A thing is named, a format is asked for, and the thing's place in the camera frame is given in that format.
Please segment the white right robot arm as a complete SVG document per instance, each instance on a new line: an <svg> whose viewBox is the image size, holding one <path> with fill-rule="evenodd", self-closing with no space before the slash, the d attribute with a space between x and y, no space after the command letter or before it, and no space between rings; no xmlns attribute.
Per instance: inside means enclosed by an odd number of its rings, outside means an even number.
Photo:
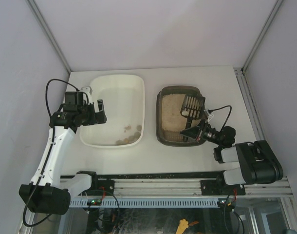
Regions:
<svg viewBox="0 0 297 234"><path fill-rule="evenodd" d="M218 131L205 120L180 134L195 141L216 144L213 156L218 163L239 164L239 167L222 173L221 180L225 185L271 184L283 178L283 168L266 140L235 143L234 128L224 126Z"/></svg>

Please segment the black litter scoop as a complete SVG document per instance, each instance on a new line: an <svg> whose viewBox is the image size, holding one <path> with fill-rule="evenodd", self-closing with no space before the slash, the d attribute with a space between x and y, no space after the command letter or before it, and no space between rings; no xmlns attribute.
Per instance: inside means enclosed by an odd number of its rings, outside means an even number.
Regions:
<svg viewBox="0 0 297 234"><path fill-rule="evenodd" d="M204 110L205 97L185 94L180 114L186 119L185 130L194 127L201 120Z"/></svg>

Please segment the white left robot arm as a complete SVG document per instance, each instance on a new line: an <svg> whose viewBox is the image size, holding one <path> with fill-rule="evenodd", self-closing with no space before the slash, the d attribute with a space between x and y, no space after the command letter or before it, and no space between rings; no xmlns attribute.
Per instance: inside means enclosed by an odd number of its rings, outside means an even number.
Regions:
<svg viewBox="0 0 297 234"><path fill-rule="evenodd" d="M78 128L107 121L103 101L93 101L92 92L90 86L66 92L64 103L50 117L49 137L39 166L29 184L19 188L25 209L33 213L63 215L74 197L97 187L97 174L92 171L79 171L65 184L60 183L66 151Z"/></svg>

